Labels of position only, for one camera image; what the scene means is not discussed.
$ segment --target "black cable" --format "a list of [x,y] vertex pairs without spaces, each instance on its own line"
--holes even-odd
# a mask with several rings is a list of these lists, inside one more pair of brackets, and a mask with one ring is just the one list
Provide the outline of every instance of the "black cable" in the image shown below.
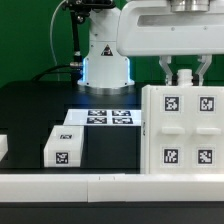
[[79,46],[78,26],[76,22],[76,13],[74,11],[70,11],[70,15],[72,20],[72,36],[73,36],[74,52],[77,52],[80,51],[80,46]]
[[36,82],[36,81],[39,81],[43,76],[45,76],[46,74],[49,74],[51,73],[52,71],[55,71],[55,70],[58,70],[60,68],[70,68],[70,65],[57,65],[57,66],[54,66],[52,68],[49,68],[43,72],[41,72],[40,74],[34,76],[31,81],[33,82]]

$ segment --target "white box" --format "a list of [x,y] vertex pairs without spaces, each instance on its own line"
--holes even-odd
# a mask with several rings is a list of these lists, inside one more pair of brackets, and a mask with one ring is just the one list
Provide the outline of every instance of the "white box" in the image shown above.
[[223,87],[144,87],[141,172],[224,173],[223,115]]
[[0,161],[8,152],[7,135],[0,135]]
[[44,166],[79,167],[83,140],[83,126],[54,126],[44,148]]

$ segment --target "white block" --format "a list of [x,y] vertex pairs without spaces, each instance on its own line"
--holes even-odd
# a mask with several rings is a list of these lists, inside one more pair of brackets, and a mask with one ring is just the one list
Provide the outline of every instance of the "white block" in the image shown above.
[[224,175],[127,175],[126,201],[224,201]]
[[83,141],[83,126],[54,126],[44,148],[44,166],[80,166]]
[[0,135],[0,161],[8,152],[7,135]]
[[88,176],[0,175],[0,202],[87,202]]
[[146,86],[142,94],[141,173],[224,173],[223,87]]

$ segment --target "green wall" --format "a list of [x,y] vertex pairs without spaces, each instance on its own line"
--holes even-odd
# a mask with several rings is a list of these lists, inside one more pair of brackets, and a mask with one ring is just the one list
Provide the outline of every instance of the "green wall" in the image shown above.
[[[0,4],[0,86],[29,80],[54,65],[50,52],[49,26],[60,0],[7,0]],[[118,7],[125,4],[117,0]],[[80,26],[81,50],[88,52],[88,22]],[[56,17],[54,46],[59,64],[72,60],[71,22],[68,11]],[[164,73],[158,57],[131,58],[132,77],[137,82],[161,82]],[[196,57],[174,57],[172,70],[198,66]],[[205,79],[206,85],[224,85],[224,56],[214,56]]]

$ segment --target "black tabletop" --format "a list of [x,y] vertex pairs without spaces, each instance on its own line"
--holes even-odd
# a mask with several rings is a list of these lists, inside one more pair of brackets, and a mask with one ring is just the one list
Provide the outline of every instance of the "black tabletop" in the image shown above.
[[[79,92],[69,82],[13,82],[0,89],[1,174],[139,173],[140,127],[85,127],[80,168],[44,168],[43,149],[68,109],[140,109],[141,86],[118,96]],[[223,223],[223,202],[0,203],[0,223]]]

